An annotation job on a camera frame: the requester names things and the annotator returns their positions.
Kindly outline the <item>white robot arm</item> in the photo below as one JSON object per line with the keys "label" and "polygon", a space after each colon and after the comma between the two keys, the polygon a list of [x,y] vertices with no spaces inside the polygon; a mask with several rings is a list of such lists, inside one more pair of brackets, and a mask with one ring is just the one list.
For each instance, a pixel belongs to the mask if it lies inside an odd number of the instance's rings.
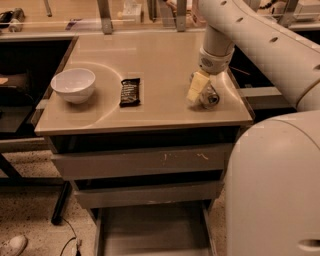
{"label": "white robot arm", "polygon": [[320,49],[257,11],[259,0],[197,0],[207,23],[187,99],[210,107],[212,82],[239,48],[269,79],[256,109],[294,108],[237,140],[225,176],[227,256],[320,256]]}

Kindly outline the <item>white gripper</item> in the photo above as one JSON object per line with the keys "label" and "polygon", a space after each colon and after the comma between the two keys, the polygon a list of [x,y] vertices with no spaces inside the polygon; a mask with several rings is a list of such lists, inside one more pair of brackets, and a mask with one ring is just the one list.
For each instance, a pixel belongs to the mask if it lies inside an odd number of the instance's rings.
{"label": "white gripper", "polygon": [[228,68],[233,52],[225,56],[216,56],[208,53],[203,47],[199,50],[199,67],[203,70],[191,75],[187,100],[190,104],[198,104],[203,90],[211,83],[210,75],[217,75]]}

